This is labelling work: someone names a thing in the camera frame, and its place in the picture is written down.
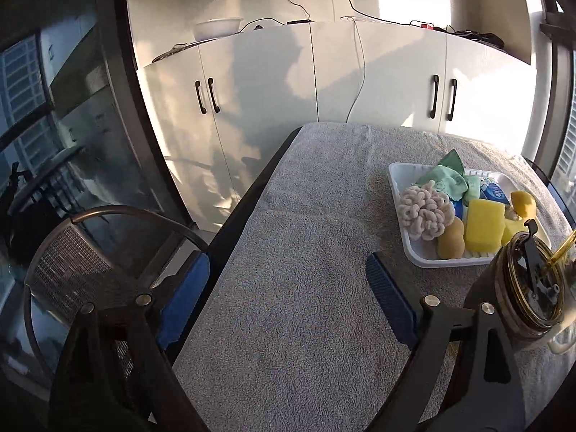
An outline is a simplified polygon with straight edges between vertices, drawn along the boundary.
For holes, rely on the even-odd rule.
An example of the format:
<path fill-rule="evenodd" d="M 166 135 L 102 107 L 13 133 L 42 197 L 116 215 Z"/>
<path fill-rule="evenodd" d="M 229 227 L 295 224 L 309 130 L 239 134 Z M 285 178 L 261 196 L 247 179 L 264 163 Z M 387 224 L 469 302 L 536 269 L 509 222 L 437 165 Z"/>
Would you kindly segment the round yellow sponge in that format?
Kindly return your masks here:
<path fill-rule="evenodd" d="M 442 235 L 437 238 L 436 252 L 441 260 L 461 258 L 466 250 L 464 239 L 465 227 L 459 217 L 445 228 Z"/>

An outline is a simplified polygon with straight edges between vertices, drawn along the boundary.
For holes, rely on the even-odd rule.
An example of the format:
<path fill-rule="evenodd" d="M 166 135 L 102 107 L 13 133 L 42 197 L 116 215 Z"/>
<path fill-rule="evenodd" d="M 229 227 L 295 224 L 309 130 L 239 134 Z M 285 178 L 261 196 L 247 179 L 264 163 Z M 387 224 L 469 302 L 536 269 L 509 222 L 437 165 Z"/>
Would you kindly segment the black mesh chair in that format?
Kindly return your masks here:
<path fill-rule="evenodd" d="M 36 298 L 59 323 L 69 327 L 78 311 L 123 307 L 140 293 L 155 286 L 144 277 L 129 276 L 112 263 L 84 232 L 80 224 L 92 217 L 131 216 L 161 223 L 208 256 L 209 245 L 192 229 L 148 210 L 109 205 L 89 209 L 60 223 L 32 257 L 24 279 L 23 318 L 26 335 L 42 373 L 53 380 L 55 369 L 48 364 L 38 343 L 32 320 Z"/>

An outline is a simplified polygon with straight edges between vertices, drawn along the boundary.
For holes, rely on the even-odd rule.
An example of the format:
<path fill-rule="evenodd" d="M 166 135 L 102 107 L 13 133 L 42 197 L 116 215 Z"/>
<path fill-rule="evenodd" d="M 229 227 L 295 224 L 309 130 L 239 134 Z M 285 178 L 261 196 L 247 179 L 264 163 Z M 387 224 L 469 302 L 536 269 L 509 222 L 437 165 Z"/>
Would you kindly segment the white bowl on cabinet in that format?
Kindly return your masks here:
<path fill-rule="evenodd" d="M 225 18 L 195 23 L 192 29 L 194 40 L 203 42 L 236 34 L 242 21 L 242 18 Z"/>

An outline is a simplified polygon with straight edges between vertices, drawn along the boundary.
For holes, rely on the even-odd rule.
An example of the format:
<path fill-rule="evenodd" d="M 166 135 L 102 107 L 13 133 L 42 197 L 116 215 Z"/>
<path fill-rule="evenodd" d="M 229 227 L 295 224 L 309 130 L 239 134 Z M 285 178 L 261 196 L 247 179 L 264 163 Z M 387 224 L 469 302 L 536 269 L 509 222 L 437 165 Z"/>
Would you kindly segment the cream chunky knit scrunchie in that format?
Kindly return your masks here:
<path fill-rule="evenodd" d="M 401 193 L 396 213 L 400 226 L 412 241 L 432 241 L 440 237 L 455 220 L 454 206 L 444 192 L 436 190 L 434 180 L 422 186 L 411 185 Z"/>

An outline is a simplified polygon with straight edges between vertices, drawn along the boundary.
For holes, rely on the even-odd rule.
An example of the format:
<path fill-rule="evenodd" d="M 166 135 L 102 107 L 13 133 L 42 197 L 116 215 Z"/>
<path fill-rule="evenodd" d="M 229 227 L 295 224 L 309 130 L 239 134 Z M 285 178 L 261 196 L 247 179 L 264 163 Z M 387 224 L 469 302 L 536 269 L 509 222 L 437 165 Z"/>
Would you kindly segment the mint green satin scrunchie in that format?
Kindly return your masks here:
<path fill-rule="evenodd" d="M 468 206 L 470 201 L 480 199 L 481 180 L 478 176 L 465 174 L 464 164 L 455 149 L 450 150 L 415 184 L 424 187 L 431 180 L 432 188 L 447 195 L 452 202 L 461 201 Z"/>

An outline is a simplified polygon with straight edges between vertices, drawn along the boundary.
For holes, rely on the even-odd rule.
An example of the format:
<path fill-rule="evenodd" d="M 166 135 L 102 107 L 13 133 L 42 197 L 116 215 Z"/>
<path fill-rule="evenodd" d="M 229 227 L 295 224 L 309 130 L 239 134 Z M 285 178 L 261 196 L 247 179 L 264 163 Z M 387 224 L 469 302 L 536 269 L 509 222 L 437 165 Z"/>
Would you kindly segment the dark green tumbler with straw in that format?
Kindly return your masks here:
<path fill-rule="evenodd" d="M 575 322 L 575 292 L 550 248 L 537 236 L 535 220 L 510 238 L 469 290 L 464 307 L 492 305 L 515 350 L 547 345 L 554 354 L 571 341 L 555 338 Z"/>

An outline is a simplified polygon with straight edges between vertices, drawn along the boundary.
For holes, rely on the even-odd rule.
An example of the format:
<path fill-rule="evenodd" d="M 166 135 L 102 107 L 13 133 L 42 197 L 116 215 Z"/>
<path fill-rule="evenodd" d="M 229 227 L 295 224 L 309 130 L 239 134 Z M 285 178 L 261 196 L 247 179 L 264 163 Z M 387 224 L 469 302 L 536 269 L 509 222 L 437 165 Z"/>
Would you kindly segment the white cabinet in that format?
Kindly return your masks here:
<path fill-rule="evenodd" d="M 439 91 L 436 119 L 431 119 L 434 74 Z M 216 39 L 150 63 L 138 77 L 188 213 L 200 228 L 216 232 L 287 136 L 308 123 L 412 128 L 519 152 L 529 128 L 536 70 L 455 35 L 340 21 Z M 209 77 L 220 113 L 213 110 Z M 452 78 L 458 90 L 454 119 L 448 122 Z"/>

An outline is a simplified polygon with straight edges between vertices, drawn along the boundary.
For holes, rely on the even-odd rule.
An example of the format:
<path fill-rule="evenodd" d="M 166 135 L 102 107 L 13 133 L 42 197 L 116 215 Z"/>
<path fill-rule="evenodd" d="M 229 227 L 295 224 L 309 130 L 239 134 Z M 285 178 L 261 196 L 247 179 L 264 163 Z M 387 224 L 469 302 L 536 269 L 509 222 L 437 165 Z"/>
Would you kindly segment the blue white tissue pack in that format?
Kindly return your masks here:
<path fill-rule="evenodd" d="M 510 206 L 510 201 L 505 191 L 491 177 L 483 177 L 480 180 L 480 198 Z"/>

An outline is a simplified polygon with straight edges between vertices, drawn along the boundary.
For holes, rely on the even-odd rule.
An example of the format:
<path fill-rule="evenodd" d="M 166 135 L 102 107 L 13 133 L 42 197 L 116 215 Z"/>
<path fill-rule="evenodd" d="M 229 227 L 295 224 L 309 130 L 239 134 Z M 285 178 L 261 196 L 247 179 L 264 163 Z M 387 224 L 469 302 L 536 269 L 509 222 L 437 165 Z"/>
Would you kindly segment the white plastic tray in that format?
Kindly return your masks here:
<path fill-rule="evenodd" d="M 432 165 L 398 162 L 391 163 L 388 166 L 388 180 L 390 181 L 391 195 L 395 206 L 400 203 L 401 194 L 405 188 L 411 186 L 431 169 Z M 465 174 L 468 176 L 480 176 L 482 179 L 490 178 L 494 183 L 499 184 L 508 199 L 510 199 L 510 193 L 520 189 L 518 181 L 501 172 L 465 169 Z M 436 241 L 424 241 L 422 239 L 414 241 L 409 237 L 408 230 L 403 224 L 401 222 L 398 224 L 406 257 L 421 268 L 487 265 L 496 256 L 496 253 L 471 253 L 466 251 L 461 258 L 442 260 L 436 252 Z"/>

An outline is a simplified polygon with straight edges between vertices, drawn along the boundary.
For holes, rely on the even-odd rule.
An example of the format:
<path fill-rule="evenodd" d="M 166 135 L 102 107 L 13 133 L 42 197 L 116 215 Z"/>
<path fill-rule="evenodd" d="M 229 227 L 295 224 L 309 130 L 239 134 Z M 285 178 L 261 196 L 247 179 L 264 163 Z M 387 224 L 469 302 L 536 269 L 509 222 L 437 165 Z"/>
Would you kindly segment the yellow rectangular sponge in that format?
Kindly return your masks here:
<path fill-rule="evenodd" d="M 469 202 L 465 224 L 465 243 L 469 252 L 497 253 L 504 229 L 504 204 L 485 199 Z"/>

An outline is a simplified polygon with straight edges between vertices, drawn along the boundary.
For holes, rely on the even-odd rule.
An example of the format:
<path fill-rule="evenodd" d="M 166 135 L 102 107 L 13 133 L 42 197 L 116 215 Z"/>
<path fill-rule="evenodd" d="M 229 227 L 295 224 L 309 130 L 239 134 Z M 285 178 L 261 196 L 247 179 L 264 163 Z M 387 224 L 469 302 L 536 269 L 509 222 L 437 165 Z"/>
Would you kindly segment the small blue tissue pack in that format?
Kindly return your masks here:
<path fill-rule="evenodd" d="M 459 220 L 462 220 L 464 217 L 464 203 L 463 200 L 460 199 L 458 201 L 451 201 L 453 207 L 454 207 L 454 211 L 455 211 L 455 216 L 458 217 Z"/>

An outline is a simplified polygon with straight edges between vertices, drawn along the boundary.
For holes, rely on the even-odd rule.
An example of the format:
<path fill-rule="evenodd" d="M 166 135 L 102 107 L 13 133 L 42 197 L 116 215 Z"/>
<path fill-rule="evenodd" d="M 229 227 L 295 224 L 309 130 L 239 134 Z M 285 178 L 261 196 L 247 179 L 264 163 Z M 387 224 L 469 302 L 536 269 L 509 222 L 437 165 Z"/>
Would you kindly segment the orange yellow sponge piece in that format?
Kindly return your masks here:
<path fill-rule="evenodd" d="M 537 205 L 534 197 L 523 190 L 510 193 L 514 212 L 524 220 L 532 220 L 537 215 Z"/>

